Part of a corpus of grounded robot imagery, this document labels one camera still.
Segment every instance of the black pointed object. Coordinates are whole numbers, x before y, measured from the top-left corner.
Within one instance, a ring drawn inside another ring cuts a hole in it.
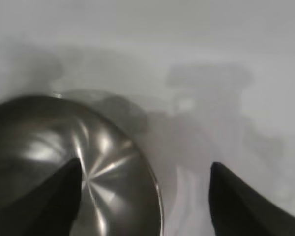
[[[72,159],[0,211],[0,236],[68,236],[80,205],[81,183],[80,161]]]
[[[209,206],[216,236],[295,236],[295,217],[213,163]]]

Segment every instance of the black object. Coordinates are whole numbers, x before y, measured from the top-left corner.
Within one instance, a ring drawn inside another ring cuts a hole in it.
[[[295,217],[213,163],[209,206],[216,236],[295,236]]]
[[[80,161],[72,159],[0,211],[0,236],[68,236],[80,205],[81,183]]]

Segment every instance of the metal bowl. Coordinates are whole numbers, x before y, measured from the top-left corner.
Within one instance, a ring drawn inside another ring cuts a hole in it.
[[[26,96],[0,104],[0,209],[72,158],[80,159],[84,176],[71,236],[163,235],[155,176],[116,126],[59,98]]]

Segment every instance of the stainless steel bowl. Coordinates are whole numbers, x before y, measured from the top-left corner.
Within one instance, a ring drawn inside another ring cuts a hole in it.
[[[0,104],[0,209],[79,158],[82,203],[72,236],[161,236],[160,191],[125,134],[79,103],[47,96]]]

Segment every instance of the white surface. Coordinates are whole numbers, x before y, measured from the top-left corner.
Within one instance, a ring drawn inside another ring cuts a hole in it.
[[[213,160],[295,215],[295,0],[0,0],[0,99],[77,89],[145,111],[166,236],[213,235]]]

